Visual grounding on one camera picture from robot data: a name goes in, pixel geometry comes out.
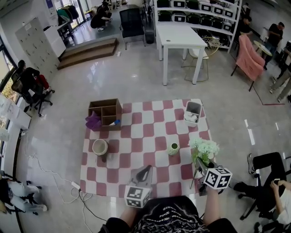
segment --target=small round table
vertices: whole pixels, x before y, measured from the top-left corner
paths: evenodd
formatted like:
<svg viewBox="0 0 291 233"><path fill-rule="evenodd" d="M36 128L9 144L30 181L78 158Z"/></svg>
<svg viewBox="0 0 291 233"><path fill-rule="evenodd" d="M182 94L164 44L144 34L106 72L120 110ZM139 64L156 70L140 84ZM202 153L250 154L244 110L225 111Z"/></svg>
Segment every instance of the small round table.
<svg viewBox="0 0 291 233"><path fill-rule="evenodd" d="M258 46L256 52L260 49L260 50L262 50L264 53L266 53L267 55L269 55L269 56L273 56L273 55L271 54L271 52L270 52L270 51L269 51L269 50L268 50L264 45L262 45L260 42L258 42L258 41L254 41L254 43L255 43L256 46Z"/></svg>

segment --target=pink armchair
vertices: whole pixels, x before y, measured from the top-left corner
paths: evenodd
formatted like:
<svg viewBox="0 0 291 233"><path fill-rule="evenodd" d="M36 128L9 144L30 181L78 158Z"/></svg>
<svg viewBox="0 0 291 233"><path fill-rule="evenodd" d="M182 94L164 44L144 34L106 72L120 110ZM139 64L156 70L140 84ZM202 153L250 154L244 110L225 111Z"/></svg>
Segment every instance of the pink armchair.
<svg viewBox="0 0 291 233"><path fill-rule="evenodd" d="M239 37L239 42L240 51L236 60L236 67L231 76L233 76L237 67L240 67L242 71L244 71L244 73L253 81L249 89L249 91L251 91L257 77L264 71L265 60L257 54L247 35L241 35Z"/></svg>

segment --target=wooden steps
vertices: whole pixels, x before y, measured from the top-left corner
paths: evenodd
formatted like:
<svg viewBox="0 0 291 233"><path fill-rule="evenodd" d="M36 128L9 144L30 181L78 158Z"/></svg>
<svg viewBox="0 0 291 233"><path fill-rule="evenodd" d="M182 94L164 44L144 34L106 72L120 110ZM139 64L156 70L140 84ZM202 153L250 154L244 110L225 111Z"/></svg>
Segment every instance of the wooden steps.
<svg viewBox="0 0 291 233"><path fill-rule="evenodd" d="M114 55L118 45L116 38L90 43L84 46L79 46L76 49L65 52L60 57L58 70L73 66L85 61L90 61L102 57Z"/></svg>

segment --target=extension cord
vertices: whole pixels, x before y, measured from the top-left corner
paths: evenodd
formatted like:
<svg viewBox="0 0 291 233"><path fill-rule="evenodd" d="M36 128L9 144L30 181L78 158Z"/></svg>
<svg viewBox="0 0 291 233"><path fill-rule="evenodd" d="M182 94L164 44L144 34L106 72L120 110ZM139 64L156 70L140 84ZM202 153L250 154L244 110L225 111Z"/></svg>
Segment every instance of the extension cord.
<svg viewBox="0 0 291 233"><path fill-rule="evenodd" d="M71 184L72 184L76 189L81 190L79 184L75 183L74 181L72 181Z"/></svg>

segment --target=checkered rug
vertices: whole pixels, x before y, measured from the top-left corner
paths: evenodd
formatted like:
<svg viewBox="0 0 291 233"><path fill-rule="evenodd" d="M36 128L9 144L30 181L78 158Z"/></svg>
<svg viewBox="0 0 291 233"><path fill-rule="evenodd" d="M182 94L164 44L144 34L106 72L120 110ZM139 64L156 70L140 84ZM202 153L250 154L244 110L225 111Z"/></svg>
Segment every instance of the checkered rug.
<svg viewBox="0 0 291 233"><path fill-rule="evenodd" d="M88 193L124 197L131 172L145 165L153 166L151 197L172 197L196 193L190 189L194 174L189 139L210 140L204 110L197 127L184 123L184 110L189 100L128 103L122 105L120 131L93 132L86 129L80 186ZM107 162L92 151L96 139L109 144ZM169 156L167 147L180 145L177 155Z"/></svg>

